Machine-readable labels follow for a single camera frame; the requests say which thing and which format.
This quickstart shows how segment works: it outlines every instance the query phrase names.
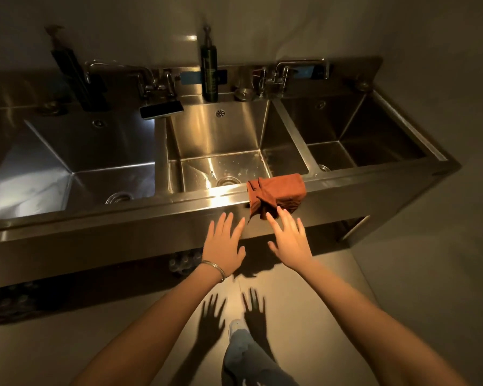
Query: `orange towel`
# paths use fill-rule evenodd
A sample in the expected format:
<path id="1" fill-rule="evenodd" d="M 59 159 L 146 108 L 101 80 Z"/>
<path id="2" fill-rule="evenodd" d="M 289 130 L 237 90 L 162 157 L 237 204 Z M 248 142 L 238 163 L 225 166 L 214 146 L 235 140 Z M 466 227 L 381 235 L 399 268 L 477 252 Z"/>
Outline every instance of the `orange towel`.
<path id="1" fill-rule="evenodd" d="M 268 211 L 273 217 L 277 217 L 277 206 L 285 208 L 291 213 L 297 210 L 301 201 L 306 196 L 306 186 L 298 173 L 247 182 L 247 190 L 250 199 L 250 217 L 259 213 L 261 219 L 265 219 Z"/>

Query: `white sneaker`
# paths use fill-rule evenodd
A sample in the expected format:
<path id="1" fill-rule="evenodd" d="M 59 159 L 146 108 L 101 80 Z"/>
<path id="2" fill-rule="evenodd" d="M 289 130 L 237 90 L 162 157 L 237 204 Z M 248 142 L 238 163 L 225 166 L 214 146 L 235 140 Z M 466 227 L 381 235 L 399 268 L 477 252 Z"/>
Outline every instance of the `white sneaker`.
<path id="1" fill-rule="evenodd" d="M 245 329 L 246 331 L 249 331 L 249 328 L 245 323 L 245 320 L 241 318 L 238 318 L 237 320 L 232 320 L 231 323 L 229 324 L 229 341 L 231 341 L 231 336 L 233 335 L 233 333 L 240 329 Z"/>

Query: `soap dispenser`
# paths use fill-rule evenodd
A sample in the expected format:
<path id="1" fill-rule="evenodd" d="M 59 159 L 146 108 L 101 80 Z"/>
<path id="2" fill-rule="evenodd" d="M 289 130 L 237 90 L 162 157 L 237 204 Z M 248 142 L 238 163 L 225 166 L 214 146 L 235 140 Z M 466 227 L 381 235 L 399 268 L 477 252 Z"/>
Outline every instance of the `soap dispenser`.
<path id="1" fill-rule="evenodd" d="M 218 101 L 216 46 L 211 41 L 211 28 L 204 26 L 206 38 L 204 45 L 200 46 L 201 74 L 202 74 L 202 96 L 210 103 Z"/>

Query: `bracelet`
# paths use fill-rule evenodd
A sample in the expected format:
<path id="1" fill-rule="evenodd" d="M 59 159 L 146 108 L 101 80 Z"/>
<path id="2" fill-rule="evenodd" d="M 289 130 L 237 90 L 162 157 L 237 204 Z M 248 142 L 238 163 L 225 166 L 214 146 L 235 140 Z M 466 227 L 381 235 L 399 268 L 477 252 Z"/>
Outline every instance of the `bracelet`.
<path id="1" fill-rule="evenodd" d="M 207 264 L 208 266 L 215 267 L 222 274 L 222 280 L 220 281 L 220 283 L 222 283 L 225 280 L 225 272 L 224 272 L 224 270 L 222 268 L 219 267 L 218 264 L 215 264 L 215 263 L 213 263 L 211 261 L 207 261 L 207 260 L 202 260 L 200 262 L 200 264 L 202 264 L 202 263 Z"/>

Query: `white wall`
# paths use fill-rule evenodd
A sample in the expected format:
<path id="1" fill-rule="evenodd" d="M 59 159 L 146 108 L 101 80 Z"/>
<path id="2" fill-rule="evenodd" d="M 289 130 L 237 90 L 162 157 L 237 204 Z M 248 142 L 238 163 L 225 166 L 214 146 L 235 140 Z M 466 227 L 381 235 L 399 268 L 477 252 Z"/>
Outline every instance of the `white wall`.
<path id="1" fill-rule="evenodd" d="M 378 84 L 463 168 L 353 254 L 382 307 L 483 384 L 483 0 L 408 0 Z"/>
<path id="2" fill-rule="evenodd" d="M 198 64 L 203 21 L 219 62 L 376 55 L 389 0 L 0 0 L 0 70 L 54 67 L 46 24 L 81 62 Z"/>

